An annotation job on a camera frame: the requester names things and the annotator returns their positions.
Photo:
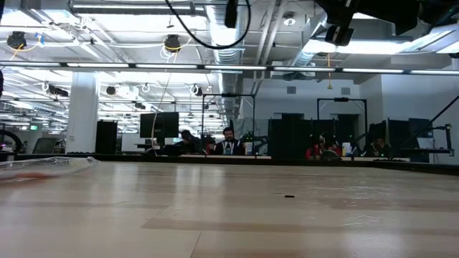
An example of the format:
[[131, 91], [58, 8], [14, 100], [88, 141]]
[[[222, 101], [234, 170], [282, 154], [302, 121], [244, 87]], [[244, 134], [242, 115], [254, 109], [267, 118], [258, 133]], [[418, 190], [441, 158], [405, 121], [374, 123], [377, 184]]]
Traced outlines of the white building column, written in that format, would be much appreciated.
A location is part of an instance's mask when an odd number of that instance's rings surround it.
[[95, 73], [72, 73], [66, 153], [95, 151], [99, 94], [100, 85]]

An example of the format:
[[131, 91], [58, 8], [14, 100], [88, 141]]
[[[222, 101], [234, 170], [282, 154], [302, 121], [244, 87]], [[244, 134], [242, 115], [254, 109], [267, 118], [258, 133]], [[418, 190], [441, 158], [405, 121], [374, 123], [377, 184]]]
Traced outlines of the grey open laptop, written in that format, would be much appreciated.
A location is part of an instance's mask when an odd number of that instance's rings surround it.
[[54, 152], [56, 138], [39, 138], [35, 143], [33, 154], [50, 154]]

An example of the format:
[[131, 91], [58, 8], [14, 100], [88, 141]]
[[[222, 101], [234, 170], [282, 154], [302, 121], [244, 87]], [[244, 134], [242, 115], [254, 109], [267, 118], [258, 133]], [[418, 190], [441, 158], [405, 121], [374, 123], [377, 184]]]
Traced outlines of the black tall cabinet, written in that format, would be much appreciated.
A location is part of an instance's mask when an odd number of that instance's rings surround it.
[[95, 152], [115, 154], [118, 124], [114, 121], [98, 121], [95, 141]]

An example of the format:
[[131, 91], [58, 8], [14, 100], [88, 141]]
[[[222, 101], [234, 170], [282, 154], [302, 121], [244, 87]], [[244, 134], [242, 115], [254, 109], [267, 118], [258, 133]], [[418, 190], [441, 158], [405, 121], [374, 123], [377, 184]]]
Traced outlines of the person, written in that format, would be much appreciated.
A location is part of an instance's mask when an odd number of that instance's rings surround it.
[[243, 156], [245, 154], [243, 142], [235, 138], [233, 129], [225, 128], [223, 135], [224, 140], [216, 144], [214, 154], [226, 156]]
[[374, 157], [389, 157], [391, 153], [391, 147], [385, 143], [383, 138], [377, 138], [371, 143], [370, 153]]
[[311, 135], [311, 145], [306, 150], [305, 157], [309, 161], [338, 161], [341, 160], [341, 149], [323, 135]]
[[181, 141], [176, 143], [182, 153], [200, 153], [200, 139], [191, 134], [189, 130], [181, 131]]

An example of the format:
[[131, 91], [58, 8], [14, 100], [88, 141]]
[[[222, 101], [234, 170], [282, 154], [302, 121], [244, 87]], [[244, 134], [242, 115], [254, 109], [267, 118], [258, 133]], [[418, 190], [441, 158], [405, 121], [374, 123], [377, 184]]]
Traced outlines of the black partition wall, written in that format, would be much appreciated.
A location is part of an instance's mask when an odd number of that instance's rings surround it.
[[311, 135], [323, 135], [333, 140], [336, 134], [334, 120], [282, 120], [268, 122], [268, 155], [274, 160], [307, 160], [306, 150], [311, 145]]

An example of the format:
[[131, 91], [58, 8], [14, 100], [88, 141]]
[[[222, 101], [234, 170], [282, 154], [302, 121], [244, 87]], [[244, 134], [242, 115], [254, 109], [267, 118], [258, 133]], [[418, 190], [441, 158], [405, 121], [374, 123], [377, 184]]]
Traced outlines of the orange white bagged toothbrush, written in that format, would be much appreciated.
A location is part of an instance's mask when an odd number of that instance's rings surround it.
[[93, 157], [35, 158], [25, 161], [0, 162], [0, 181], [17, 178], [42, 179], [77, 173], [99, 164]]

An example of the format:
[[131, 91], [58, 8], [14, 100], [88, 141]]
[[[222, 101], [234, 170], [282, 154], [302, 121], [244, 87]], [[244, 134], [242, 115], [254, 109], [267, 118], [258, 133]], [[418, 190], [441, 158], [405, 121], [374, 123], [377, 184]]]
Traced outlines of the rectangular ceiling light panel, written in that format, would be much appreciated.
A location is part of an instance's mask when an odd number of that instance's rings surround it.
[[390, 41], [350, 41], [347, 46], [336, 46], [332, 43], [310, 39], [303, 47], [307, 53], [341, 53], [341, 54], [396, 54], [408, 47], [408, 43]]

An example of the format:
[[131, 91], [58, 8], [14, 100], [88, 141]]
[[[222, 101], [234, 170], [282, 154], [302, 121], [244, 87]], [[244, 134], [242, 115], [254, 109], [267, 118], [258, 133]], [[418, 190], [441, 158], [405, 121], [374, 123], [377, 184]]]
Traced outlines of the black background rig frame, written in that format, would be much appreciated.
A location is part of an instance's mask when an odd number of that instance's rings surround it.
[[362, 138], [367, 139], [368, 133], [368, 105], [366, 99], [356, 99], [348, 97], [333, 97], [333, 98], [317, 98], [316, 99], [316, 119], [318, 121], [318, 128], [320, 127], [320, 114], [322, 107], [320, 106], [321, 101], [332, 101], [332, 102], [353, 102], [355, 105], [360, 107], [364, 111], [364, 132], [354, 137], [354, 143], [358, 143]]
[[225, 100], [228, 98], [234, 98], [235, 101], [232, 104], [232, 106], [235, 108], [236, 104], [241, 105], [242, 101], [246, 99], [246, 97], [249, 97], [252, 99], [252, 102], [250, 105], [252, 106], [252, 129], [247, 131], [245, 134], [240, 136], [240, 140], [242, 143], [249, 143], [249, 147], [251, 147], [250, 150], [248, 148], [245, 149], [245, 155], [246, 156], [257, 156], [257, 151], [255, 150], [255, 95], [253, 94], [237, 94], [234, 92], [226, 92], [222, 94], [207, 94], [204, 93], [202, 95], [202, 126], [201, 126], [201, 144], [202, 147], [207, 143], [206, 141], [206, 134], [204, 133], [204, 115], [206, 114], [206, 110], [208, 109], [209, 105], [219, 105], [218, 102], [214, 101], [215, 98], [220, 99], [223, 104], [225, 104]]

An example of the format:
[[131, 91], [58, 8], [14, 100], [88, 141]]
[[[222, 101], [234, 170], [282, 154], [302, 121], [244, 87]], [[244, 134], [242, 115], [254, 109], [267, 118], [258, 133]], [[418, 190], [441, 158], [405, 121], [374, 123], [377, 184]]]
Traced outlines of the black curved hoop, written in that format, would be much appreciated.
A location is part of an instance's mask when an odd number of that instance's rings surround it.
[[23, 143], [16, 134], [7, 130], [0, 129], [0, 136], [10, 137], [14, 141], [15, 148], [12, 150], [12, 152], [18, 153], [21, 150]]

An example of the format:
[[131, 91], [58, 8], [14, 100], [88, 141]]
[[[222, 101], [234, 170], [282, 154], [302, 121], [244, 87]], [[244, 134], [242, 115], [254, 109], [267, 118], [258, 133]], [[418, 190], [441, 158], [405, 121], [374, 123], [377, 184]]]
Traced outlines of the wide silver ceiling duct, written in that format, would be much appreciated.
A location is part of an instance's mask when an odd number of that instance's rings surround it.
[[[229, 45], [237, 41], [243, 34], [245, 28], [245, 10], [237, 8], [236, 27], [227, 28], [224, 25], [226, 7], [223, 5], [209, 5], [205, 7], [209, 18], [209, 35], [214, 45]], [[223, 50], [214, 50], [214, 62], [216, 65], [239, 65], [241, 63], [242, 51], [236, 47]], [[236, 93], [239, 75], [236, 72], [219, 73], [218, 83], [220, 93]], [[227, 120], [237, 117], [237, 105], [239, 100], [236, 97], [222, 98], [222, 112]]]

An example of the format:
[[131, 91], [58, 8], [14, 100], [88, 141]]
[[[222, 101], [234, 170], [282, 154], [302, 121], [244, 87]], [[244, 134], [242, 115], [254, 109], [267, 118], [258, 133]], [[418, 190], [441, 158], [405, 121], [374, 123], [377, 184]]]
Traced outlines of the wooden background table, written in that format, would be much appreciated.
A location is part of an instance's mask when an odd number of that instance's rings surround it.
[[393, 162], [410, 162], [409, 158], [384, 158], [384, 157], [341, 157], [342, 161], [393, 161]]
[[194, 154], [185, 154], [180, 155], [181, 158], [219, 158], [219, 159], [258, 159], [258, 160], [271, 160], [271, 156], [218, 156], [218, 155], [194, 155]]

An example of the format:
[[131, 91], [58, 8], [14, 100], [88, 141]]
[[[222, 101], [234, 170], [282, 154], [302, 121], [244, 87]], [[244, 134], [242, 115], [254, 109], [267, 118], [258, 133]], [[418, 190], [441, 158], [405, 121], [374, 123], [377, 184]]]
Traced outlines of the dark background monitors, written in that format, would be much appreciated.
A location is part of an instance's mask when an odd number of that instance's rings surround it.
[[431, 128], [422, 131], [408, 143], [404, 144], [404, 142], [422, 129], [428, 122], [428, 119], [422, 118], [409, 118], [408, 120], [387, 118], [380, 123], [371, 124], [366, 139], [370, 143], [377, 139], [387, 140], [388, 145], [393, 149], [400, 146], [402, 148], [420, 148], [418, 142], [420, 138], [434, 138], [434, 133]]

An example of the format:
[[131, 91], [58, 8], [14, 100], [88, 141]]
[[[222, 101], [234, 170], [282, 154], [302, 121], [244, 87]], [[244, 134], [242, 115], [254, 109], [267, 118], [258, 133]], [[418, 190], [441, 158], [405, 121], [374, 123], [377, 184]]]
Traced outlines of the black aluminium rig frame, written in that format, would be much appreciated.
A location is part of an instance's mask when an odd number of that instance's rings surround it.
[[459, 170], [458, 165], [393, 162], [393, 161], [307, 161], [307, 160], [258, 160], [258, 159], [219, 159], [219, 158], [181, 158], [179, 156], [153, 156], [148, 154], [134, 155], [109, 155], [95, 153], [65, 154], [64, 157], [87, 158], [93, 157], [98, 161], [115, 162], [149, 162], [149, 163], [202, 163], [202, 164], [225, 164], [225, 165], [260, 165], [260, 166], [343, 166], [343, 167], [370, 167], [370, 168], [393, 168], [393, 169], [434, 169]]

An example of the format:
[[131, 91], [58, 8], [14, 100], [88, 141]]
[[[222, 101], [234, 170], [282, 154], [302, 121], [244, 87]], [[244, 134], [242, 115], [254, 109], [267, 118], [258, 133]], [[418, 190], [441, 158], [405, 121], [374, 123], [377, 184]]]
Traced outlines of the slanted silver ceiling duct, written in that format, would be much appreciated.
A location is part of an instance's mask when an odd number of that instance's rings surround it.
[[308, 18], [303, 31], [301, 32], [301, 49], [288, 63], [291, 67], [307, 66], [317, 51], [313, 50], [312, 37], [321, 29], [326, 28], [327, 14], [317, 14], [312, 18]]

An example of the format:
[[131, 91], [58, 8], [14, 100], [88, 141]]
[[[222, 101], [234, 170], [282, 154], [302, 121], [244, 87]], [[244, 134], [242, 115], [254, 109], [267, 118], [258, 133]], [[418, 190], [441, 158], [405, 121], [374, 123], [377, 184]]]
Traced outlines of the long LED light bar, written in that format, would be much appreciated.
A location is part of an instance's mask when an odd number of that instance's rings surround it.
[[18, 62], [0, 61], [0, 67], [21, 67], [41, 70], [87, 70], [109, 72], [316, 72], [376, 75], [432, 75], [458, 76], [459, 70], [410, 70], [410, 69], [377, 69], [351, 67], [286, 67], [265, 65], [235, 64], [175, 64], [175, 63], [102, 63], [102, 62]]

